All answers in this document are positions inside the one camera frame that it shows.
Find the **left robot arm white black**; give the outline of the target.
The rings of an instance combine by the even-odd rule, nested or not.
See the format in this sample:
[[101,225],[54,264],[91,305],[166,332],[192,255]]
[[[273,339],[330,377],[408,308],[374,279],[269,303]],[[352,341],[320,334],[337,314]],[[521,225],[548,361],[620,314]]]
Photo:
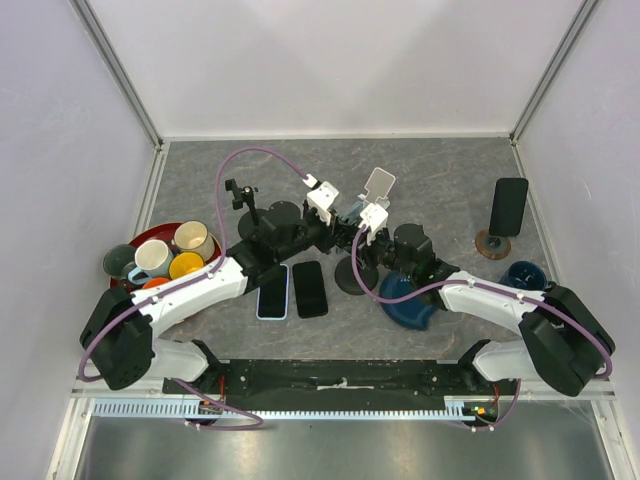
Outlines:
[[[219,369],[201,341],[177,342],[162,334],[217,303],[241,297],[273,279],[289,258],[315,247],[323,253],[350,246],[361,220],[333,210],[277,202],[239,224],[241,240],[215,262],[150,290],[121,287],[103,293],[80,336],[78,376],[103,380],[112,390],[141,379],[178,378],[198,393],[219,382]],[[85,372],[87,364],[97,373]]]

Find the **light blue phone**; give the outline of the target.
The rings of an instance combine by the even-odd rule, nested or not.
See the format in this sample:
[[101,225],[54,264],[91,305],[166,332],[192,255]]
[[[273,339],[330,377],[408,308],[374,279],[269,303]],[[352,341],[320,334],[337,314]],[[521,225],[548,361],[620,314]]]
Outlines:
[[288,314],[289,268],[281,264],[276,276],[259,288],[256,317],[261,321],[283,321]]

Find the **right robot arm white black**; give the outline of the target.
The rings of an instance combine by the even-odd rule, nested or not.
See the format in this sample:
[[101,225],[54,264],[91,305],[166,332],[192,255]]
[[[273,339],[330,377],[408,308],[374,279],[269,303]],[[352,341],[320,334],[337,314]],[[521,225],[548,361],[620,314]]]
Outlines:
[[363,260],[403,274],[411,291],[393,298],[370,288],[365,294],[383,305],[418,299],[435,308],[470,314],[506,328],[518,340],[484,344],[458,368],[467,392],[483,392],[493,381],[535,376],[555,391],[578,396],[593,380],[613,372],[615,343],[587,305],[571,289],[552,284],[526,290],[481,279],[447,264],[434,253],[421,226],[406,224],[394,237],[361,222],[351,243],[351,268]]

